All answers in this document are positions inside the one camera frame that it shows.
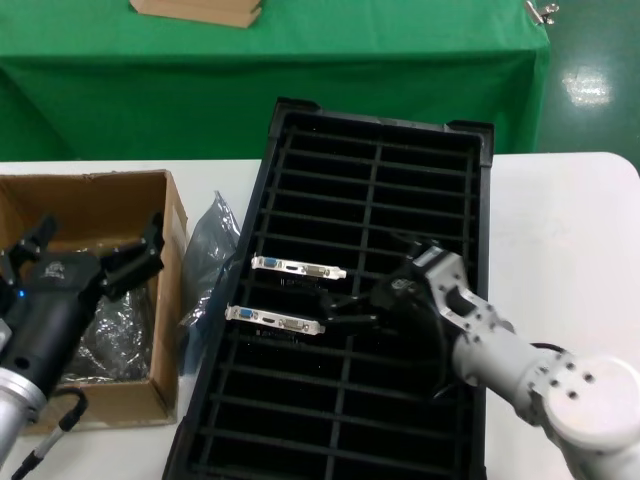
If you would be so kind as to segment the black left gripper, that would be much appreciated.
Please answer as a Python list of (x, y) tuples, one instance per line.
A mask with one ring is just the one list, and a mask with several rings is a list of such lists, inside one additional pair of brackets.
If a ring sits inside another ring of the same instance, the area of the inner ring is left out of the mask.
[(58, 229), (51, 215), (7, 247), (5, 270), (36, 262), (2, 316), (12, 334), (1, 352), (1, 367), (40, 390), (53, 390), (93, 320), (102, 292), (117, 300), (163, 269), (163, 225), (163, 215), (155, 213), (140, 239), (103, 255), (102, 266), (89, 252), (48, 252), (40, 257)]

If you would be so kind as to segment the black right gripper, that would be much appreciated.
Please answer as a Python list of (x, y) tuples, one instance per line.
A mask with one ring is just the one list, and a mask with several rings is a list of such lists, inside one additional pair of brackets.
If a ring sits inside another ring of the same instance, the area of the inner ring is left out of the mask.
[[(355, 296), (321, 292), (319, 304), (330, 309), (330, 326), (442, 327), (431, 285), (420, 269), (398, 269), (378, 281), (370, 292)], [(347, 307), (373, 309), (376, 314), (341, 309)]]

